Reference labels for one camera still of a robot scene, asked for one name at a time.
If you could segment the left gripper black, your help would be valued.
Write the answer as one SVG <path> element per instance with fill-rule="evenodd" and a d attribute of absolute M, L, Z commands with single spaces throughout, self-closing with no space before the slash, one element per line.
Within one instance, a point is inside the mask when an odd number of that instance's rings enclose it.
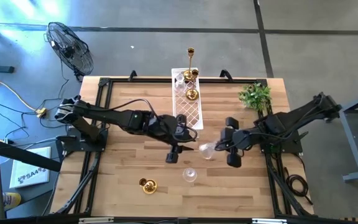
<path fill-rule="evenodd" d="M 178 162 L 179 153 L 183 151 L 194 151 L 193 148 L 178 145 L 179 142 L 187 140 L 195 140 L 197 132 L 195 130 L 186 130 L 178 120 L 170 115 L 154 116 L 149 121 L 149 136 L 158 141 L 170 145 L 170 152 L 167 154 L 165 162 L 168 164 L 176 164 Z"/>

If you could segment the silver metal bracket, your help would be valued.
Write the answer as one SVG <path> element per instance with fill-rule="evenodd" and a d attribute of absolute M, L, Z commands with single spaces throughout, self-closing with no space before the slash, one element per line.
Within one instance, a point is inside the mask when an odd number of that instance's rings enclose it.
<path fill-rule="evenodd" d="M 86 217 L 80 218 L 78 224 L 107 224 L 114 223 L 114 217 Z"/>
<path fill-rule="evenodd" d="M 252 224 L 287 224 L 287 220 L 275 218 L 253 218 Z"/>

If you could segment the black metal table frame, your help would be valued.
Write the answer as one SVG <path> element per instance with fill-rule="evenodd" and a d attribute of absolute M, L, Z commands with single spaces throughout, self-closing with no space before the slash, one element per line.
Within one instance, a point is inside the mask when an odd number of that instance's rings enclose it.
<path fill-rule="evenodd" d="M 172 114 L 172 84 L 170 78 L 135 77 L 132 82 L 119 77 L 86 77 L 80 90 L 82 100 L 95 103 L 100 79 L 100 103 L 107 96 L 114 107 L 130 100 L 145 98 L 158 114 Z M 194 151 L 179 155 L 178 163 L 167 164 L 169 146 L 144 136 L 133 136 L 117 126 L 109 128 L 107 148 L 101 155 L 93 205 L 93 216 L 112 217 L 273 217 L 272 191 L 265 156 L 254 146 L 242 157 L 242 167 L 226 164 L 226 152 L 214 153 L 206 160 L 198 146 L 220 137 L 225 118 L 239 120 L 241 128 L 253 127 L 259 117 L 245 109 L 237 92 L 245 84 L 211 78 L 215 83 L 202 83 L 201 109 L 203 129 L 197 142 L 186 146 Z M 51 212 L 57 212 L 73 195 L 79 184 L 85 159 L 84 152 L 74 152 L 63 161 L 60 179 L 53 198 Z M 186 168 L 194 168 L 197 177 L 187 182 Z M 157 182 L 157 190 L 145 194 L 139 185 L 141 178 Z"/>

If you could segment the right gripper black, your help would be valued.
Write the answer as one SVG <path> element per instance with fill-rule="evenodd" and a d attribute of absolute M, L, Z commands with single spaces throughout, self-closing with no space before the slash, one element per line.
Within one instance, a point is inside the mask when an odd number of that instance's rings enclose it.
<path fill-rule="evenodd" d="M 238 151 L 248 151 L 252 147 L 251 134 L 252 128 L 240 129 L 239 122 L 233 117 L 227 117 L 225 124 L 228 127 L 228 138 L 221 138 L 215 151 L 227 151 L 227 164 L 231 167 L 239 168 L 242 165 L 241 156 Z"/>

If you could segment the black floor fan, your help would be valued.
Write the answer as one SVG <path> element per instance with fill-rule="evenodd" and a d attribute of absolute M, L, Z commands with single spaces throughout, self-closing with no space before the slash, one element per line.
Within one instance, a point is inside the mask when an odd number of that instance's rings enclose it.
<path fill-rule="evenodd" d="M 49 22 L 45 35 L 54 52 L 73 71 L 78 82 L 91 74 L 94 63 L 90 48 L 68 26 L 61 22 Z"/>

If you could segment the green potted plant white pot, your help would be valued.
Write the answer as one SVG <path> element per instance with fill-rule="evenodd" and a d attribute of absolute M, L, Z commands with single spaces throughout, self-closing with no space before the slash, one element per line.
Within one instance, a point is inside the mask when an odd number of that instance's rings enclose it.
<path fill-rule="evenodd" d="M 263 111 L 271 99 L 270 88 L 261 83 L 245 85 L 243 90 L 238 93 L 238 97 L 246 108 Z"/>

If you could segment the ribbed clear glass candle holder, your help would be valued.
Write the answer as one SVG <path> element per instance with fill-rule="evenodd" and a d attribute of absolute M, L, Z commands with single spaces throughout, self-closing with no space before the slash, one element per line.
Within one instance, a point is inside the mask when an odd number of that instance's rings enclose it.
<path fill-rule="evenodd" d="M 198 176 L 197 171 L 193 168 L 186 168 L 183 171 L 183 178 L 187 182 L 194 182 L 197 176 Z"/>
<path fill-rule="evenodd" d="M 185 78 L 182 73 L 179 73 L 175 77 L 175 92 L 176 93 L 183 93 L 186 90 L 186 83 Z"/>
<path fill-rule="evenodd" d="M 201 144 L 199 146 L 199 152 L 201 156 L 206 160 L 212 159 L 212 157 L 216 152 L 215 147 L 217 143 L 218 143 L 217 141 L 213 141 L 213 142 L 207 142 L 205 144 Z"/>

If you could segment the white lattice plastic tray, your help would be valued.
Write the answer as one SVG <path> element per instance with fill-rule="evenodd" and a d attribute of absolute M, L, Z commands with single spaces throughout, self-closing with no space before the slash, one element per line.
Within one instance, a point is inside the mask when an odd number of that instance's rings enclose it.
<path fill-rule="evenodd" d="M 194 129 L 200 134 L 200 131 L 203 130 L 203 115 L 202 115 L 202 107 L 201 107 L 201 90 L 200 90 L 200 80 L 199 78 L 196 79 L 196 89 L 198 90 L 199 97 L 195 101 L 190 101 L 186 97 L 186 91 L 191 86 L 185 80 L 186 83 L 186 90 L 183 93 L 176 93 L 175 92 L 175 77 L 186 71 L 187 68 L 173 68 L 171 70 L 172 76 L 172 113 L 174 116 L 184 115 L 186 116 L 186 126 L 189 128 Z"/>

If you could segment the black diagonal beam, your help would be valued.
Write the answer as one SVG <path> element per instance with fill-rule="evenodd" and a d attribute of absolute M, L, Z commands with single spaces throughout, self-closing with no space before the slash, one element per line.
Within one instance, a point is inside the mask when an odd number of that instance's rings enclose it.
<path fill-rule="evenodd" d="M 36 153 L 20 149 L 18 147 L 5 144 L 0 141 L 0 155 L 10 159 L 24 162 L 33 166 L 45 168 L 58 172 L 61 169 L 61 163 L 53 159 L 38 155 Z"/>

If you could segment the yellow shoe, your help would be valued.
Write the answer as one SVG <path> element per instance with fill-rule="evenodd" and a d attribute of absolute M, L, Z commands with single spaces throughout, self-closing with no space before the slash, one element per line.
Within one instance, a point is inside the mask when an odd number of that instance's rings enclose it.
<path fill-rule="evenodd" d="M 5 210 L 10 210 L 17 207 L 21 203 L 21 195 L 15 192 L 2 193 L 3 205 Z"/>

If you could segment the white box black print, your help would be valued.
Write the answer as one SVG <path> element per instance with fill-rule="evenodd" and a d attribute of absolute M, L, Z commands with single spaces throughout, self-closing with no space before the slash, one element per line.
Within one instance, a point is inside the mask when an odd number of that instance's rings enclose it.
<path fill-rule="evenodd" d="M 13 160 L 10 189 L 17 189 L 36 184 L 44 184 L 49 181 L 50 171 L 45 168 L 26 164 Z"/>

